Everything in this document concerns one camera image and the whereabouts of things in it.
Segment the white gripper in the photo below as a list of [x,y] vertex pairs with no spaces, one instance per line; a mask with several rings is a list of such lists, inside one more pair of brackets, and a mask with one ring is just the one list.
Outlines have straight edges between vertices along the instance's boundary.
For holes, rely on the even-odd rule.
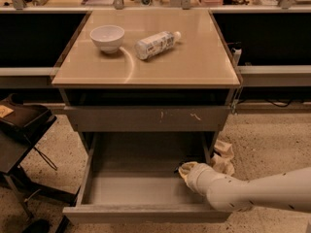
[[208,187],[212,182],[224,177],[223,174],[215,171],[209,165],[197,164],[196,161],[183,162],[178,167],[178,173],[193,192],[202,196],[207,194]]

